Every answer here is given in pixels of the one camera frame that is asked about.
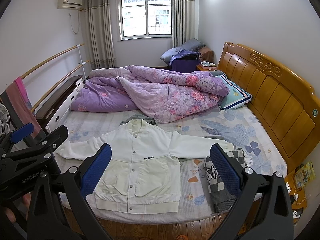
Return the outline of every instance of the mattress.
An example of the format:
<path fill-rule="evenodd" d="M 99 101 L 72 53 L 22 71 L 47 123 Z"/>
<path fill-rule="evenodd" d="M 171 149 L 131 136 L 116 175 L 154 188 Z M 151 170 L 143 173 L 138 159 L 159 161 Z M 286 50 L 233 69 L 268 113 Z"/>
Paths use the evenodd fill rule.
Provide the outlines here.
<path fill-rule="evenodd" d="M 121 121 L 141 113 L 138 110 L 115 113 L 89 113 L 69 111 L 60 121 L 68 128 L 68 139 L 80 142 L 91 137 L 100 137 L 116 129 Z M 257 173 L 272 175 L 275 171 L 287 175 L 286 163 L 272 143 L 267 132 L 253 113 L 246 107 L 220 111 L 217 107 L 201 114 L 194 114 L 170 123 L 159 124 L 165 131 L 177 131 L 193 136 L 220 135 L 236 147 L 243 148 L 248 166 Z M 79 166 L 81 161 L 64 159 L 55 154 L 61 172 L 71 166 Z M 196 221 L 212 215 L 208 182 L 203 159 L 181 162 L 181 198 L 179 211 L 162 214 L 128 214 L 96 208 L 93 194 L 87 196 L 87 202 L 97 217 L 121 223 L 168 224 Z M 61 194 L 63 205 L 70 208 L 65 194 Z"/>

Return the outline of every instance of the jacket sleeve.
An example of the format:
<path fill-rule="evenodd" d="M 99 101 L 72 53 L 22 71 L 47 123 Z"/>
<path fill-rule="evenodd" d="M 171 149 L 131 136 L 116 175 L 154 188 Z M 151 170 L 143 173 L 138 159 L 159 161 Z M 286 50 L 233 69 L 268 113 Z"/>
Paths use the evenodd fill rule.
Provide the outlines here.
<path fill-rule="evenodd" d="M 92 137 L 84 142 L 70 143 L 70 141 L 64 141 L 63 144 L 55 150 L 55 153 L 59 154 L 65 159 L 78 159 L 84 161 L 87 157 L 94 156 L 105 142 L 105 135 L 100 138 Z"/>
<path fill-rule="evenodd" d="M 199 136 L 182 135 L 174 131 L 173 133 L 167 133 L 167 136 L 171 135 L 169 144 L 169 151 L 172 156 L 177 158 L 205 158 L 210 156 L 211 146 L 218 143 L 225 152 L 234 150 L 232 143 L 228 143 L 224 140 L 204 138 Z"/>

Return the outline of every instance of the cable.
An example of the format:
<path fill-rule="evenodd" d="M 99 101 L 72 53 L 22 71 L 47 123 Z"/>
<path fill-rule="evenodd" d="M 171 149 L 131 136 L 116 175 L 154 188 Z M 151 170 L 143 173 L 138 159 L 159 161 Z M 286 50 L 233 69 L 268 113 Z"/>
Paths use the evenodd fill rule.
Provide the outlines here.
<path fill-rule="evenodd" d="M 296 203 L 296 200 L 295 200 L 293 203 L 295 203 L 296 205 L 300 205 L 303 201 L 305 201 L 305 199 L 307 198 L 308 195 L 311 196 L 310 194 L 307 194 L 307 195 L 305 195 L 305 197 L 303 198 L 303 200 L 301 202 Z"/>
<path fill-rule="evenodd" d="M 77 32 L 75 32 L 75 31 L 73 30 L 73 27 L 72 27 L 71 13 L 69 13 L 69 16 L 70 16 L 71 29 L 72 29 L 72 31 L 73 31 L 74 34 L 78 34 L 78 33 L 79 33 L 79 29 L 80 29 L 79 10 L 78 10 L 78 30 L 77 30 Z"/>
<path fill-rule="evenodd" d="M 300 218 L 298 218 L 298 220 L 293 224 L 294 226 L 299 222 Z"/>

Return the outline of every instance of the snack bag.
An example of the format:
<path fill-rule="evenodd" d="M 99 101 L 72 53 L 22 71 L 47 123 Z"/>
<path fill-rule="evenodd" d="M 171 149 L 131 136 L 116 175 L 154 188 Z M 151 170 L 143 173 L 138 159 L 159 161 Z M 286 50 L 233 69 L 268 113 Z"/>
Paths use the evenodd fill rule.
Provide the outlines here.
<path fill-rule="evenodd" d="M 301 189 L 306 186 L 309 181 L 312 181 L 316 177 L 313 170 L 312 162 L 307 162 L 305 166 L 302 166 L 294 174 L 294 180 L 297 189 Z"/>

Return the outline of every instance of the air conditioner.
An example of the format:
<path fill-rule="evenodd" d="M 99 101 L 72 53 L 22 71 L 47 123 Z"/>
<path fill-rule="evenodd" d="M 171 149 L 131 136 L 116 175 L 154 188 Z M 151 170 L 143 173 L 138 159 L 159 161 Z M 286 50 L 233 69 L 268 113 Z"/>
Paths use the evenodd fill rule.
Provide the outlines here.
<path fill-rule="evenodd" d="M 81 9 L 81 0 L 58 0 L 58 9 Z"/>

